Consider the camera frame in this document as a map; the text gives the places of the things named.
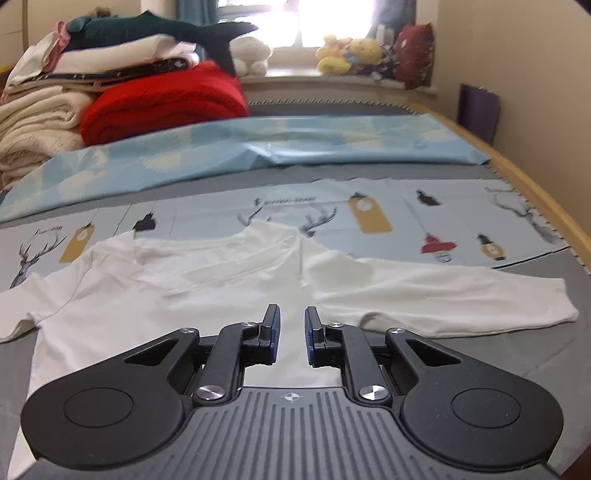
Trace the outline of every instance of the red pillow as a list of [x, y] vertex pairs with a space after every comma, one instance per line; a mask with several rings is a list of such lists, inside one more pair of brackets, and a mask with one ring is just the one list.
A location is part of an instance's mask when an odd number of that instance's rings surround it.
[[435, 37], [431, 24], [406, 25], [394, 44], [400, 64], [394, 78], [407, 90], [431, 84]]

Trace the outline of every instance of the t-shirt sleeve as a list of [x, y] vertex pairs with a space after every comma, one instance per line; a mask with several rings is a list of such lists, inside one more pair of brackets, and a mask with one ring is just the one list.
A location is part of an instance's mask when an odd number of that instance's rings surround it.
[[304, 288], [330, 322], [443, 338], [576, 320], [561, 278], [484, 267], [353, 259], [303, 239]]
[[35, 328], [73, 297], [92, 264], [92, 252], [83, 253], [66, 268], [42, 277], [31, 273], [19, 286], [0, 293], [0, 343]]

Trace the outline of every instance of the red blanket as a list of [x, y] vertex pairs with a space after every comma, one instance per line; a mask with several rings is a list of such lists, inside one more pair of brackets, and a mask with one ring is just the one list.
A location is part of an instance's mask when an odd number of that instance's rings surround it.
[[86, 111], [80, 133], [98, 145], [167, 128], [248, 116], [238, 78], [213, 61], [122, 83]]

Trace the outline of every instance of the light blue bed sheet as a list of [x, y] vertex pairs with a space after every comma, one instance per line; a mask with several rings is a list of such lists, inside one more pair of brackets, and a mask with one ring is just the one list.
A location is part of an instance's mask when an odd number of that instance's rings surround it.
[[60, 154], [7, 194], [0, 222], [178, 181], [272, 166], [476, 165], [487, 160], [490, 157], [431, 115], [232, 119]]

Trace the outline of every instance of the window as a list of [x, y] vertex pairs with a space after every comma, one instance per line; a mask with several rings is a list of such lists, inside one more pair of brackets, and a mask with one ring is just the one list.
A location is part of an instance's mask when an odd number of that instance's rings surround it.
[[218, 0], [220, 21], [246, 21], [259, 30], [251, 35], [271, 47], [320, 47], [323, 37], [367, 35], [372, 0]]

